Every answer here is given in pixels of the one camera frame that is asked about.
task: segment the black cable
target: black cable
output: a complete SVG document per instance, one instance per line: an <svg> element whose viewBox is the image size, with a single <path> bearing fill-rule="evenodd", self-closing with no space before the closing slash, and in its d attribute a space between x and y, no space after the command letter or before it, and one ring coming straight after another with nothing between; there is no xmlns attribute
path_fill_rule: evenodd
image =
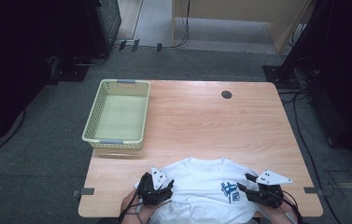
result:
<svg viewBox="0 0 352 224"><path fill-rule="evenodd" d="M19 128L21 127L21 125L24 122L24 117L25 117L25 110L22 111L22 117L21 117L21 122L19 122L18 127L15 129L15 131L0 145L0 148L3 147L12 137L13 135L15 135L15 133L19 130Z"/></svg>
<svg viewBox="0 0 352 224"><path fill-rule="evenodd" d="M288 45L292 48L294 48L295 44L297 43L297 39L300 37L302 31L304 30L305 25L299 25L294 32L292 32L292 36L291 36L291 42L288 41Z"/></svg>
<svg viewBox="0 0 352 224"><path fill-rule="evenodd" d="M301 215L301 213L299 212L298 207L296 206L296 204L294 205L294 204L290 203L290 202L287 201L284 197L282 198L282 197L280 197L280 196L278 196L278 195L272 193L271 191L266 191L266 193L268 193L268 194L270 194L270 195L272 195L272 196L274 196L274 197L276 197L276 198L282 200L284 203L288 204L288 205L292 208L292 211L295 213L295 216L297 216L298 224L303 224L302 215Z"/></svg>
<svg viewBox="0 0 352 224"><path fill-rule="evenodd" d="M137 203L137 204L132 205L132 206L130 206L130 207L137 207L138 205L141 205L141 204L143 204L143 203Z"/></svg>
<svg viewBox="0 0 352 224"><path fill-rule="evenodd" d="M119 47L120 45L119 44L116 44L116 45L114 45L112 48L114 49L114 48L117 48L117 47ZM126 45L125 46L125 48L132 48L133 47L133 45ZM157 48L157 46L146 46L146 45L139 45L138 46L139 48L148 48L148 49L156 49ZM182 47L182 46L179 46L179 47L177 47L177 46L175 46L175 47L171 47L171 46L162 46L162 48L163 49L178 49L178 48L180 48L180 47Z"/></svg>
<svg viewBox="0 0 352 224"><path fill-rule="evenodd" d="M320 56L321 54L324 53L325 49L327 48L327 44L328 44L328 37L329 37L330 25L331 25L331 17L332 17L332 12L333 12L333 6L334 5L335 5L335 0L332 0L331 10L330 10L330 17L329 17L328 23L327 23L327 31L326 31L326 35L325 35L325 41L324 41L323 49L321 50L321 52L319 52L317 54L313 54L313 55L310 55L310 56L302 57L302 58L297 59L295 62L293 62L292 66L289 68L289 76L290 77L291 77L292 71L296 67L298 61L306 60L306 59L310 59L310 58L316 58L316 57L318 57L318 56Z"/></svg>
<svg viewBox="0 0 352 224"><path fill-rule="evenodd" d="M310 130L306 127L306 125L304 125L304 123L300 120L300 122L301 122L301 124L303 125L303 127L305 128L305 130L306 131L308 131L309 133L310 133L310 135L312 135L312 137L314 138L314 139L317 139L317 137L314 135L314 134L312 134L312 132L310 132Z"/></svg>
<svg viewBox="0 0 352 224"><path fill-rule="evenodd" d="M297 126L297 131L298 131L298 135L301 137L301 140L303 142L303 146L306 148L306 151L307 151L307 154L309 155L309 158L310 158L310 161L312 162L312 166L313 166L313 170L315 172L315 175L316 175L316 179L317 179L317 183L318 183L318 186L320 187L320 190L321 192L323 192L323 187L322 187L322 184L321 184L321 180L319 178L319 175L318 175L318 171L317 171L317 168L316 168L316 164L315 164L315 161L313 160L313 156L312 156L312 153L310 152L310 149L309 147L307 146L306 142L304 141L304 138L303 138L303 135L302 135L302 132L301 132L301 129L300 129L300 126L299 126L299 122L298 122L298 113L297 113L297 110L296 110L296 98L298 96L300 92L298 91L297 93L295 93L293 99L293 108L294 108L294 117L295 117L295 123L296 123L296 126ZM324 198L324 201L326 202L327 206L329 207L331 213L332 213L332 216L333 218L335 218L336 222L338 224L341 224L341 221L339 220L339 218L335 215L333 209L332 209L332 206L330 204L330 202L328 201L328 198L327 196L323 195L323 198Z"/></svg>
<svg viewBox="0 0 352 224"><path fill-rule="evenodd" d="M308 93L307 92L307 89L306 88L304 88L304 89L302 89L302 90L300 90L300 91L284 91L284 92L280 92L280 93L278 93L279 95L280 94L295 94L295 93ZM304 99L304 98L306 98L308 96L308 94L306 94L305 96L303 96L303 97L301 97L301 98L295 98L294 99L294 97L292 97L292 99L290 99L290 100L288 100L288 101L286 101L286 100L283 100L283 99L281 99L281 101L283 102L283 105L286 105L286 104L289 104L289 103L291 103L292 101L294 101L294 100L302 100L302 99Z"/></svg>
<svg viewBox="0 0 352 224"><path fill-rule="evenodd" d="M333 186L333 184L329 181L328 182L329 184L330 184L330 186L332 187L332 194L331 195L324 195L324 196L326 196L326 197L332 197L334 194L335 194L335 187Z"/></svg>
<svg viewBox="0 0 352 224"><path fill-rule="evenodd" d="M305 83L310 83L311 82L311 76L306 75L298 66L296 67L296 69L298 71L298 74L301 75L301 77L297 77L297 78L300 78Z"/></svg>
<svg viewBox="0 0 352 224"><path fill-rule="evenodd" d="M102 63L103 61L105 61L107 57L108 57L108 55L105 55L103 57L103 59L98 63L77 63L76 66L95 66L95 65L98 65L98 64Z"/></svg>
<svg viewBox="0 0 352 224"><path fill-rule="evenodd" d="M295 198L290 193L286 192L285 190L283 190L283 192L286 193L289 197L291 197L292 201L294 201L294 203L295 203L295 206L298 208L298 203L295 200Z"/></svg>
<svg viewBox="0 0 352 224"><path fill-rule="evenodd" d="M126 215L136 215L138 218L138 221L140 221L140 224L143 224L143 220L141 220L141 217L138 215L138 213L126 213Z"/></svg>
<svg viewBox="0 0 352 224"><path fill-rule="evenodd" d="M141 183L143 182L143 178L140 179L140 182L138 183L138 187L137 189L135 190L135 193L134 193L134 196L133 198L130 200L129 204L126 206L126 208L120 213L120 216L118 217L117 219L117 224L120 224L122 223L122 220L125 218L125 216L128 214L127 211L129 211L129 209L131 207L133 207L132 203L134 202L135 200L135 197L137 197L137 194L138 194L138 191L140 190L140 187L141 187Z"/></svg>
<svg viewBox="0 0 352 224"><path fill-rule="evenodd" d="M174 48L182 47L182 46L185 45L185 44L189 41L189 39L190 39L189 17L190 17L190 0L188 1L187 21L186 21L186 23L184 23L184 17L182 17L182 24L184 25L185 34L184 34L184 37L182 38L181 42L180 42L177 46L175 46Z"/></svg>

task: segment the plastic basket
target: plastic basket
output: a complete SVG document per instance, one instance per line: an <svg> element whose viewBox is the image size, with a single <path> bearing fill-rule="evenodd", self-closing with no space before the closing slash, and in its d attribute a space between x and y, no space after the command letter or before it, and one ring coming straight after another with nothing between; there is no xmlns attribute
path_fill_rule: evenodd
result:
<svg viewBox="0 0 352 224"><path fill-rule="evenodd" d="M102 80L82 139L94 148L142 149L150 84Z"/></svg>

